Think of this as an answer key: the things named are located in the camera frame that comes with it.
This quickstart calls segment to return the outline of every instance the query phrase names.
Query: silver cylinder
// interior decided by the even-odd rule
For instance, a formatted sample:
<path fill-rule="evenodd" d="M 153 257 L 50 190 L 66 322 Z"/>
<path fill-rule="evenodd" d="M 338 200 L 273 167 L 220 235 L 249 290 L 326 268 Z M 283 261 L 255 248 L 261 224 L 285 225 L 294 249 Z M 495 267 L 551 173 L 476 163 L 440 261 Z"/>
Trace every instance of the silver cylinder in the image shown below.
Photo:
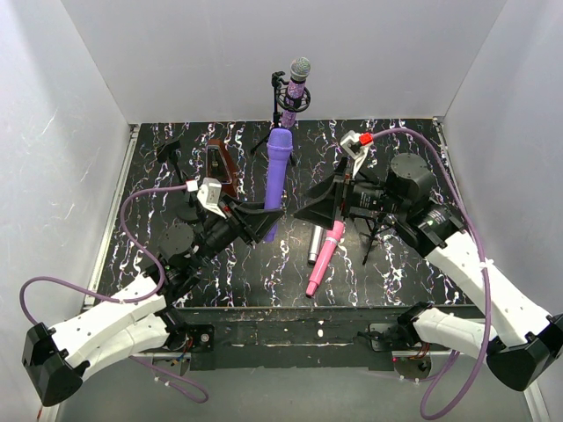
<path fill-rule="evenodd" d="M 320 248 L 323 245 L 323 237 L 325 236 L 325 229 L 320 226 L 314 226 L 311 232 L 311 241 L 309 242 L 309 253 L 307 255 L 307 263 L 314 266 L 317 262 Z"/>

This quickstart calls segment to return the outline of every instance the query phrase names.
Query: purple microphone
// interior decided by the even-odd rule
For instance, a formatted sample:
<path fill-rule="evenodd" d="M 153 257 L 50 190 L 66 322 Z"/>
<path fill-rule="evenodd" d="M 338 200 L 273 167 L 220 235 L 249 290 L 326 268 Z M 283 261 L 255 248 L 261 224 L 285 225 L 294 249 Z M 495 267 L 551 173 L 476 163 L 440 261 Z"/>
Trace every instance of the purple microphone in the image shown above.
<path fill-rule="evenodd" d="M 267 140 L 268 164 L 264 209 L 277 209 L 281 207 L 285 170 L 292 150 L 291 132 L 280 127 L 272 129 L 272 133 Z M 273 242 L 277 229 L 278 225 L 275 224 L 262 242 Z"/>
<path fill-rule="evenodd" d="M 291 63 L 291 78 L 289 79 L 288 90 L 283 104 L 291 107 L 299 107 L 301 105 L 301 98 L 305 91 L 305 79 L 311 71 L 311 64 L 305 57 L 299 57 Z M 296 122 L 296 113 L 283 111 L 281 117 L 281 125 L 284 127 L 292 127 Z"/>

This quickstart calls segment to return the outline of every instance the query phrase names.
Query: microphone grille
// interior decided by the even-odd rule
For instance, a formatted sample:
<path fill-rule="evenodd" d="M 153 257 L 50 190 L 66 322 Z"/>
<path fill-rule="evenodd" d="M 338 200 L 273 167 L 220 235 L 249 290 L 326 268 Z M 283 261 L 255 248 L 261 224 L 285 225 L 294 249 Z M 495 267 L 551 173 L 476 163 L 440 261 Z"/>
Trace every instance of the microphone grille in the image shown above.
<path fill-rule="evenodd" d="M 311 72 L 311 62 L 306 57 L 299 57 L 291 62 L 291 77 L 297 81 L 304 81 Z"/>

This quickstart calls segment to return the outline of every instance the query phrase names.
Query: microphone stand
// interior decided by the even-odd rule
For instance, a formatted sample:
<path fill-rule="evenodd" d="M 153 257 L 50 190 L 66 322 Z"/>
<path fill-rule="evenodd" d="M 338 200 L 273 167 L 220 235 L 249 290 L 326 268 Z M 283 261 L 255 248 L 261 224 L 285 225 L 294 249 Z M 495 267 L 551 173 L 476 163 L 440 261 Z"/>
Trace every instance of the microphone stand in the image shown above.
<path fill-rule="evenodd" d="M 268 134 L 264 136 L 256 145 L 252 147 L 252 149 L 250 150 L 251 155 L 256 154 L 256 149 L 258 149 L 260 145 L 262 145 L 263 143 L 267 143 L 267 140 L 270 138 L 270 134 L 272 133 L 273 129 L 277 127 L 282 127 L 282 125 L 280 124 L 280 118 L 282 117 L 282 114 L 279 112 L 278 105 L 284 110 L 300 113 L 305 111 L 307 107 L 309 107 L 309 104 L 311 103 L 311 94 L 309 93 L 309 90 L 305 88 L 302 98 L 303 106 L 299 106 L 298 108 L 295 108 L 289 105 L 284 105 L 282 96 L 287 95 L 287 90 L 284 93 L 283 86 L 284 85 L 287 86 L 289 82 L 283 80 L 282 78 L 283 75 L 285 75 L 285 72 L 274 72 L 272 74 L 272 87 L 274 88 L 274 114 L 272 116 L 272 121 L 274 122 L 274 125 L 270 128 Z M 293 157 L 293 154 L 289 156 L 289 161 L 291 162 L 292 166 L 296 165 L 296 160 Z"/>

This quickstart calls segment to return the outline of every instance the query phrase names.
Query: microphone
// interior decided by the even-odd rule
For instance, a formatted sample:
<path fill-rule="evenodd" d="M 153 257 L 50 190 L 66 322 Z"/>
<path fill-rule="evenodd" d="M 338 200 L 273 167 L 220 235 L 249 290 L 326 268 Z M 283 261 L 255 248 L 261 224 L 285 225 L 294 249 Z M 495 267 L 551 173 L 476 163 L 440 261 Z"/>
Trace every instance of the microphone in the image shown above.
<path fill-rule="evenodd" d="M 264 209 L 277 209 L 282 204 L 285 171 L 292 150 L 293 142 L 291 132 L 282 127 L 272 129 L 267 141 L 268 164 Z M 276 223 L 262 241 L 273 242 L 277 229 L 278 226 Z"/>
<path fill-rule="evenodd" d="M 289 79 L 288 90 L 283 99 L 286 106 L 298 108 L 301 105 L 301 98 L 305 89 L 305 79 L 311 71 L 311 63 L 306 57 L 299 57 L 291 63 L 291 78 Z M 281 125 L 283 127 L 292 127 L 296 122 L 295 112 L 288 110 L 283 111 L 281 116 Z"/>
<path fill-rule="evenodd" d="M 333 257 L 334 249 L 336 249 L 336 245 L 341 240 L 343 233 L 344 223 L 338 220 L 334 222 L 333 229 L 326 232 L 325 244 L 323 245 L 320 255 L 318 255 L 317 264 L 315 264 L 313 272 L 309 277 L 309 286 L 307 286 L 307 291 L 305 292 L 307 297 L 313 297 L 317 291 L 317 287 L 320 286 L 320 283 L 323 281 L 328 263 Z"/>

